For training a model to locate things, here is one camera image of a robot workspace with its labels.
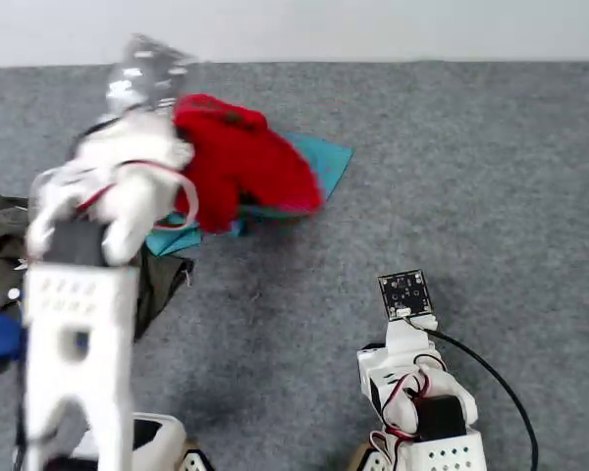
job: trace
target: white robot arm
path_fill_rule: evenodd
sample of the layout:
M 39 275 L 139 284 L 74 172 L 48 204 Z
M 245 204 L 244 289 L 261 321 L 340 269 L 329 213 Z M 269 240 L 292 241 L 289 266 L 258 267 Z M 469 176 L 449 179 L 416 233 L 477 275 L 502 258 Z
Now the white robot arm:
M 170 118 L 146 109 L 97 125 L 78 142 L 74 159 L 33 182 L 36 214 L 27 233 L 28 255 L 43 257 L 57 220 L 86 213 L 109 224 L 107 261 L 129 262 L 157 221 L 172 212 L 180 189 L 190 208 L 186 225 L 193 222 L 198 197 L 182 174 L 192 156 Z
M 371 433 L 371 471 L 484 471 L 473 396 L 447 371 L 424 329 L 436 330 L 419 271 L 380 279 L 389 323 L 384 344 L 357 353 L 360 387 L 382 429 Z

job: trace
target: gray carpet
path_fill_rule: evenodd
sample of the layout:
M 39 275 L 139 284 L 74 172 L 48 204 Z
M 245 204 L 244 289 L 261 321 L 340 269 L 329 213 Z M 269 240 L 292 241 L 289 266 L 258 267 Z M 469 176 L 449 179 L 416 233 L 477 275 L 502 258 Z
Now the gray carpet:
M 23 194 L 102 111 L 104 68 L 0 71 L 0 192 Z M 377 425 L 355 352 L 375 277 L 422 268 L 442 329 L 516 388 L 544 471 L 589 470 L 589 64 L 209 65 L 194 89 L 355 149 L 326 211 L 191 254 L 136 347 L 140 409 L 180 417 L 220 471 L 339 471 Z M 529 467 L 510 400 L 443 345 L 490 470 Z M 0 469 L 13 440 L 0 377 Z

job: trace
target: red cloth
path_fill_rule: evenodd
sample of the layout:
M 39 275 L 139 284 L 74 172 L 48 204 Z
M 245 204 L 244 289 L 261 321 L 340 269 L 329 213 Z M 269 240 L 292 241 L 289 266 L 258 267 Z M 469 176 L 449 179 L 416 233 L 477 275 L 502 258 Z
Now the red cloth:
M 194 146 L 184 175 L 196 185 L 196 221 L 203 230 L 229 231 L 244 193 L 260 206 L 281 211 L 313 212 L 321 207 L 322 193 L 309 165 L 270 130 L 261 113 L 198 94 L 179 101 L 174 119 Z M 175 206 L 187 212 L 183 195 Z

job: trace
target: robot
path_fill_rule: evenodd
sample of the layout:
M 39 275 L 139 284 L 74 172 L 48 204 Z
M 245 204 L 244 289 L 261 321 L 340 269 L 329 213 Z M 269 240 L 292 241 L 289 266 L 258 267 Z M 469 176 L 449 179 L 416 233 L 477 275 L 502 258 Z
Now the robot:
M 147 53 L 138 48 L 132 57 Z M 178 62 L 169 72 L 179 74 Z M 200 201 L 181 173 L 191 144 L 176 135 L 165 109 L 148 106 L 120 82 L 110 89 L 122 106 L 80 136 L 70 161 L 33 184 L 17 470 L 212 469 L 177 419 L 133 410 L 138 276 L 132 261 L 174 210 L 179 192 L 189 207 L 181 228 L 192 223 Z M 379 282 L 386 341 L 360 350 L 357 361 L 362 393 L 382 430 L 371 433 L 353 471 L 486 470 L 481 436 L 472 428 L 475 399 L 430 339 L 437 320 L 423 274 Z M 90 428 L 70 456 L 57 456 L 50 439 L 68 401 L 82 407 Z
M 474 397 L 448 371 L 426 330 L 437 329 L 419 270 L 379 278 L 386 341 L 357 353 L 362 393 L 382 422 L 353 471 L 485 471 Z

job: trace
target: black circuit board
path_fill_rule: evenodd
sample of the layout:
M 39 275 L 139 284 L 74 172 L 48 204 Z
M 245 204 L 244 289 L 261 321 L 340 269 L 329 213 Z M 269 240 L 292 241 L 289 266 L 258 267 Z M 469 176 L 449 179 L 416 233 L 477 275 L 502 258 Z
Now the black circuit board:
M 430 293 L 421 270 L 378 277 L 389 321 L 433 313 Z

